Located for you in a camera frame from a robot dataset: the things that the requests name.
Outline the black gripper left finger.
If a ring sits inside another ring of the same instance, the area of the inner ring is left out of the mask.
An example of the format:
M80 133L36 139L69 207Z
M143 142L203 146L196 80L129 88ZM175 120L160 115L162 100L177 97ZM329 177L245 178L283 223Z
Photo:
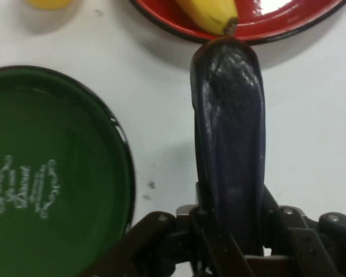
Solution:
M152 212L107 253L84 270L84 276L171 276L189 262L193 276L254 276L230 234L213 214L207 184L196 184L198 206L182 206L176 215Z

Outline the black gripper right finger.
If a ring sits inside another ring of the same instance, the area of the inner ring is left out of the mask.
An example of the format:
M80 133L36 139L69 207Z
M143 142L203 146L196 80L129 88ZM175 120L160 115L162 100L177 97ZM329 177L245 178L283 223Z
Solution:
M272 255L291 259L297 276L346 276L346 215L317 221L296 207L278 205L268 189L262 199L262 239Z

